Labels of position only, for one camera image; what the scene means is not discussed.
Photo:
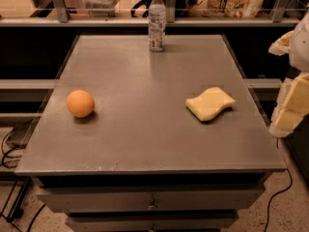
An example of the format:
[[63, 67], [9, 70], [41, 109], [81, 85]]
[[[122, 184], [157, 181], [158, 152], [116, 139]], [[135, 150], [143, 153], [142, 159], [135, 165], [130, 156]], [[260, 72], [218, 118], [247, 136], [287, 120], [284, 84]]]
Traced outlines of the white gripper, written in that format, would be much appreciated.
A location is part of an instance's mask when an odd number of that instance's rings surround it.
[[276, 40], [268, 52], [277, 56], [289, 54], [290, 65], [302, 71], [295, 79], [284, 80], [271, 115], [269, 132], [282, 138], [291, 134], [309, 114], [309, 14], [294, 31]]

